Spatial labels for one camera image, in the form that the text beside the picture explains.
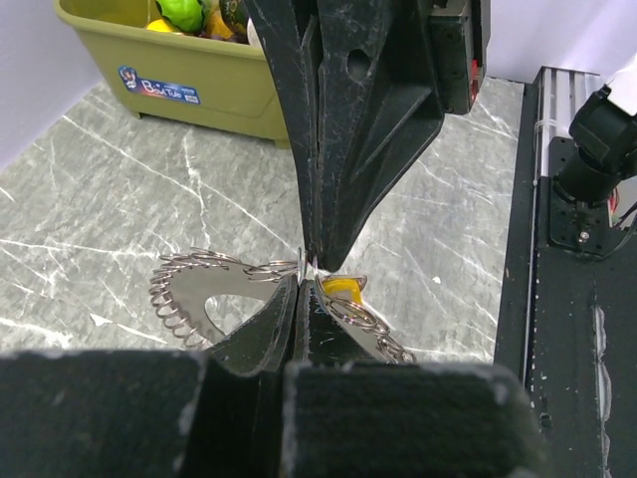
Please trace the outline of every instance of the mounting hole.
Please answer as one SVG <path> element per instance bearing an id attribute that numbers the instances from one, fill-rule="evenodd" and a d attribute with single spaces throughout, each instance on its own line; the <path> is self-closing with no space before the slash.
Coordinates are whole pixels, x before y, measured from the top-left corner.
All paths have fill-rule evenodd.
<path id="1" fill-rule="evenodd" d="M 347 72 L 355 82 L 361 82 L 371 68 L 371 60 L 362 50 L 352 50 L 347 55 Z"/>
<path id="2" fill-rule="evenodd" d="M 453 30 L 447 30 L 444 35 L 444 39 L 448 42 L 455 42 L 458 40 L 458 35 Z"/>
<path id="3" fill-rule="evenodd" d="M 539 415 L 539 424 L 542 428 L 552 428 L 552 420 L 550 419 L 550 415 L 548 413 L 541 413 Z"/>

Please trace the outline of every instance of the red wire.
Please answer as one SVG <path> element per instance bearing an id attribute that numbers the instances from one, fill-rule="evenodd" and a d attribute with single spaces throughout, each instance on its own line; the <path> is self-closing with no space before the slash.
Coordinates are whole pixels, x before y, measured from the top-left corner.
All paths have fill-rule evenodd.
<path id="1" fill-rule="evenodd" d="M 610 205 L 610 212 L 614 214 L 619 206 L 619 190 L 617 188 L 613 191 L 613 195 L 610 196 L 608 202 Z"/>

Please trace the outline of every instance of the white wall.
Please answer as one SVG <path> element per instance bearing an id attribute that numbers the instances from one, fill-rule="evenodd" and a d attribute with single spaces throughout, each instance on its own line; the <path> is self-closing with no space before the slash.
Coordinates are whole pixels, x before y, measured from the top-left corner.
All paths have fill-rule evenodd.
<path id="1" fill-rule="evenodd" d="M 637 0 L 492 0 L 488 74 L 532 82 L 541 66 L 607 78 L 637 52 Z"/>
<path id="2" fill-rule="evenodd" d="M 0 0 L 0 169 L 99 79 L 53 0 Z"/>

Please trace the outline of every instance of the blue label sticker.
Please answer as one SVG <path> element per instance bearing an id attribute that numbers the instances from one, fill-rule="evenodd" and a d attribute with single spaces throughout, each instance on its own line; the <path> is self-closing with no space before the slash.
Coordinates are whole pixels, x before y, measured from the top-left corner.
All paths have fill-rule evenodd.
<path id="1" fill-rule="evenodd" d="M 147 80 L 146 78 L 141 78 L 135 68 L 131 67 L 119 68 L 119 76 L 131 93 L 147 97 L 166 98 L 176 102 L 188 103 L 189 105 L 201 105 L 199 95 L 192 87 Z"/>

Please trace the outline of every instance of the yellow fruit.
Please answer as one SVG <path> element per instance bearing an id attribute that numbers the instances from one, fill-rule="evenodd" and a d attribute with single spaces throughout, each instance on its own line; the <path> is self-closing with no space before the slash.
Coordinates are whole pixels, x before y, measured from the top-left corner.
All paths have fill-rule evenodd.
<path id="1" fill-rule="evenodd" d="M 151 32 L 176 33 L 178 35 L 183 35 L 177 27 L 166 22 L 163 18 L 150 22 L 146 27 L 146 30 L 150 30 Z"/>
<path id="2" fill-rule="evenodd" d="M 206 32 L 208 35 L 219 35 L 224 39 L 228 39 L 234 35 L 232 30 L 230 30 L 223 22 L 223 19 L 221 18 L 221 11 L 219 10 L 215 10 L 215 12 L 210 15 L 210 21 L 206 27 Z"/>

